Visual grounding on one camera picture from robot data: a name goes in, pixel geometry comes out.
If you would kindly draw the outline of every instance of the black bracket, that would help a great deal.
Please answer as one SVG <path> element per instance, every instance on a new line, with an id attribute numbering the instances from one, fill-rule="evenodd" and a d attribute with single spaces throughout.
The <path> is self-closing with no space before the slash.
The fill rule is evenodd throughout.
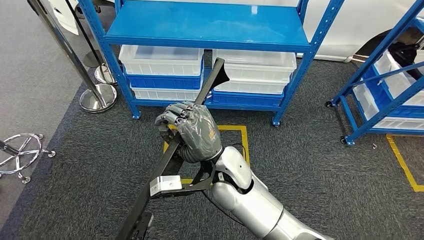
<path id="1" fill-rule="evenodd" d="M 207 95 L 214 87 L 230 80 L 225 72 L 224 62 L 225 61 L 222 58 L 216 59 L 215 64 L 213 65 L 213 69 L 203 84 L 200 93 L 194 101 L 194 104 L 203 104 Z M 168 140 L 168 148 L 166 149 L 162 158 L 158 161 L 157 166 L 154 169 L 149 181 L 145 184 L 142 192 L 138 196 L 134 207 L 128 213 L 128 216 L 126 217 L 126 220 L 123 223 L 118 236 L 116 237 L 117 240 L 144 238 L 148 226 L 143 223 L 148 223 L 151 219 L 151 213 L 149 213 L 150 215 L 145 214 L 145 209 L 149 203 L 149 200 L 152 198 L 150 196 L 150 182 L 159 176 L 177 175 L 180 171 L 184 161 L 180 156 L 178 156 L 177 152 L 178 149 L 184 144 L 184 141 L 178 132 Z M 215 175 L 215 163 L 217 159 L 218 156 L 213 160 L 201 162 L 200 170 L 194 177 L 192 183 L 188 185 L 185 184 L 183 189 L 164 191 L 159 196 L 154 196 L 154 198 L 186 196 L 208 189 L 213 182 Z M 204 174 L 209 174 L 209 176 L 205 179 L 202 179 Z"/>

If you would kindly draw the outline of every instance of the white plastic bin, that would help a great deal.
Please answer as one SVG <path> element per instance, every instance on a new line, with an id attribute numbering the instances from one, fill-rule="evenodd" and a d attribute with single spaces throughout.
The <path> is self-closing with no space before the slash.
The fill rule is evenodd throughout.
<path id="1" fill-rule="evenodd" d="M 250 79 L 231 79 L 228 82 L 216 86 L 214 90 L 217 92 L 280 95 L 283 93 L 284 88 L 288 83 L 289 80 L 287 80 L 286 82 L 278 82 Z"/>
<path id="2" fill-rule="evenodd" d="M 365 118 L 369 120 L 379 112 L 373 95 L 365 84 L 353 88 L 353 93 L 363 109 Z M 424 118 L 390 117 L 383 118 L 374 125 L 377 129 L 424 130 Z"/>
<path id="3" fill-rule="evenodd" d="M 424 130 L 424 118 L 385 117 L 373 128 L 375 129 L 404 129 Z"/>
<path id="4" fill-rule="evenodd" d="M 200 86 L 203 85 L 204 76 L 202 74 Z M 187 89 L 169 89 L 169 88 L 143 88 L 132 87 L 136 99 L 145 100 L 173 100 L 173 101 L 194 101 L 200 93 L 200 89 L 187 90 Z"/>
<path id="5" fill-rule="evenodd" d="M 380 59 L 374 63 L 374 66 L 379 74 L 385 74 L 401 68 L 388 50 L 386 50 Z M 394 99 L 416 81 L 407 72 L 400 72 L 395 75 L 385 77 L 384 80 L 387 84 L 388 91 Z M 424 90 L 418 92 L 403 105 L 424 106 Z"/>
<path id="6" fill-rule="evenodd" d="M 379 112 L 379 108 L 374 101 L 374 97 L 365 84 L 360 84 L 354 87 L 353 93 L 358 99 L 360 106 L 362 107 L 363 114 L 367 120 L 374 117 L 374 115 Z"/>
<path id="7" fill-rule="evenodd" d="M 282 94 L 296 69 L 292 52 L 214 49 L 216 58 L 225 59 L 230 79 L 214 88 L 218 92 Z"/>
<path id="8" fill-rule="evenodd" d="M 203 49 L 122 45 L 119 60 L 131 75 L 199 76 Z"/>

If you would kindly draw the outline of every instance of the yellow tape line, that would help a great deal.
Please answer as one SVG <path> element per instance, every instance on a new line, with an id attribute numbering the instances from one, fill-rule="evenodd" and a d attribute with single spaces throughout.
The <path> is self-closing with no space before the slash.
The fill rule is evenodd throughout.
<path id="1" fill-rule="evenodd" d="M 417 182 L 415 181 L 414 176 L 412 176 L 410 169 L 408 168 L 404 158 L 399 152 L 398 146 L 396 146 L 395 140 L 393 140 L 393 135 L 387 134 L 386 138 L 387 138 L 388 144 L 393 150 L 394 155 L 397 158 L 397 161 L 399 162 L 400 166 L 403 168 L 406 178 L 408 179 L 409 184 L 411 185 L 414 192 L 424 192 L 424 185 L 418 185 Z"/>
<path id="2" fill-rule="evenodd" d="M 174 125 L 168 125 L 168 127 L 172 130 L 177 129 Z M 251 161 L 249 158 L 249 142 L 248 142 L 248 129 L 244 125 L 218 125 L 218 130 L 220 131 L 240 131 L 241 132 L 241 144 L 244 147 L 243 157 L 246 160 L 247 164 L 250 166 Z M 163 152 L 165 152 L 168 148 L 168 143 L 164 142 L 163 144 Z M 182 184 L 191 184 L 191 178 L 182 178 Z"/>

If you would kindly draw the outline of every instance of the plastic crate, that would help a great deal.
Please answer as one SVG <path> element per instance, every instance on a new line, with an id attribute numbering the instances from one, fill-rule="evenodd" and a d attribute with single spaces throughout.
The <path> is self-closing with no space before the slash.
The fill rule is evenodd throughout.
<path id="1" fill-rule="evenodd" d="M 371 78 L 376 75 L 376 69 L 374 67 L 371 67 L 366 72 L 366 74 L 364 74 L 364 77 Z M 389 104 L 393 100 L 393 98 L 390 94 L 386 80 L 368 81 L 365 83 L 365 85 L 367 90 L 371 94 L 371 97 L 373 98 L 373 101 L 376 106 L 376 110 L 370 110 L 370 113 L 372 113 L 372 116 L 374 116 L 379 110 L 383 109 L 387 104 Z M 405 118 L 424 118 L 424 106 L 407 105 L 406 103 L 404 103 L 403 105 L 393 110 L 389 114 L 389 116 Z"/>
<path id="2" fill-rule="evenodd" d="M 296 70 L 296 55 L 293 52 L 212 50 L 212 60 L 225 59 L 225 72 L 230 81 L 251 80 L 287 85 Z"/>
<path id="3" fill-rule="evenodd" d="M 374 63 L 374 66 L 376 74 L 385 74 L 401 68 L 387 50 L 383 53 L 380 59 Z M 388 93 L 389 99 L 393 100 L 397 98 L 401 93 L 403 93 L 407 88 L 409 88 L 415 81 L 416 80 L 407 72 L 400 72 L 395 75 L 384 78 L 384 83 L 382 84 L 382 87 Z M 418 92 L 415 96 L 411 97 L 403 105 L 424 107 L 424 90 Z"/>
<path id="4" fill-rule="evenodd" d="M 365 84 L 354 87 L 353 93 L 360 104 L 359 110 L 366 120 L 369 120 L 379 112 L 379 108 L 374 101 L 373 95 Z M 399 111 L 399 109 L 394 110 L 392 114 L 399 114 L 396 113 L 396 111 Z M 424 112 L 421 113 L 423 114 L 423 118 L 387 116 L 374 125 L 373 128 L 424 130 Z"/>
<path id="5" fill-rule="evenodd" d="M 203 62 L 199 76 L 126 74 L 134 88 L 199 90 L 202 86 Z"/>
<path id="6" fill-rule="evenodd" d="M 199 76 L 203 49 L 122 45 L 119 60 L 131 75 Z"/>
<path id="7" fill-rule="evenodd" d="M 240 106 L 279 106 L 284 93 L 280 95 L 238 93 L 212 90 L 212 102 L 216 104 L 231 104 Z"/>
<path id="8" fill-rule="evenodd" d="M 214 90 L 217 92 L 280 95 L 283 93 L 287 84 L 289 84 L 289 80 L 285 82 L 279 82 L 250 79 L 231 79 L 228 82 L 219 84 L 214 88 Z"/>
<path id="9" fill-rule="evenodd" d="M 402 129 L 424 130 L 424 118 L 385 117 L 373 128 L 375 129 Z"/>
<path id="10" fill-rule="evenodd" d="M 203 74 L 201 75 L 200 85 L 203 84 Z M 144 100 L 172 100 L 172 101 L 194 101 L 200 93 L 198 90 L 188 89 L 169 89 L 169 88 L 144 88 L 144 87 L 133 87 L 129 85 L 131 90 L 134 92 L 136 99 Z"/>

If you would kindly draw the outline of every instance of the blue metal shelf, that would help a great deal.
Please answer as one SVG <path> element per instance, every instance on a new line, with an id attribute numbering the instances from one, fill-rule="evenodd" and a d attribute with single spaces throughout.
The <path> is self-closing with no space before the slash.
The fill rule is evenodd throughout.
<path id="1" fill-rule="evenodd" d="M 128 0 L 105 39 L 202 49 L 304 53 L 311 48 L 296 7 L 219 3 Z"/>
<path id="2" fill-rule="evenodd" d="M 364 77 L 372 78 L 378 75 L 376 68 L 371 66 Z M 380 81 L 377 80 L 367 81 L 365 85 L 371 92 L 378 109 L 383 110 L 385 106 L 390 104 L 394 99 L 386 81 L 383 79 L 380 84 L 379 82 Z M 387 116 L 394 118 L 424 118 L 424 106 L 400 105 L 398 108 L 392 110 Z"/>
<path id="3" fill-rule="evenodd" d="M 308 1 L 299 0 L 296 7 L 284 7 L 115 0 L 116 19 L 107 33 L 92 1 L 79 0 L 79 5 L 134 119 L 141 116 L 138 106 L 166 106 L 172 101 L 135 99 L 128 78 L 118 65 L 113 44 L 304 53 L 279 106 L 259 106 L 255 101 L 250 101 L 249 106 L 205 102 L 210 108 L 272 111 L 272 123 L 278 126 L 344 2 L 329 1 L 308 42 L 303 29 Z M 204 75 L 209 75 L 206 68 Z"/>
<path id="4" fill-rule="evenodd" d="M 397 118 L 424 118 L 424 108 L 421 106 L 403 105 L 410 98 L 415 96 L 419 91 L 424 89 L 424 76 L 418 79 L 399 96 L 393 99 L 384 80 L 385 77 L 400 72 L 408 71 L 424 65 L 424 62 L 415 63 L 411 66 L 403 67 L 388 73 L 379 75 L 374 68 L 374 63 L 380 58 L 383 52 L 396 40 L 399 35 L 410 26 L 415 26 L 424 33 L 424 21 L 417 18 L 417 14 L 423 9 L 424 0 L 417 0 L 406 14 L 400 19 L 396 26 L 387 34 L 384 40 L 375 48 L 365 63 L 355 72 L 352 78 L 343 86 L 341 91 L 331 100 L 331 105 L 336 106 L 341 103 L 347 119 L 352 126 L 352 133 L 344 136 L 344 141 L 348 145 L 355 144 L 354 140 L 366 133 L 378 134 L 412 134 L 424 135 L 424 130 L 416 129 L 391 129 L 391 128 L 373 128 L 377 123 L 385 117 Z M 370 119 L 366 119 L 361 104 L 353 94 L 353 88 L 360 84 L 366 84 L 370 90 L 379 112 Z M 346 101 L 346 97 L 352 95 L 355 105 L 358 108 L 363 124 L 357 126 L 352 112 Z"/>

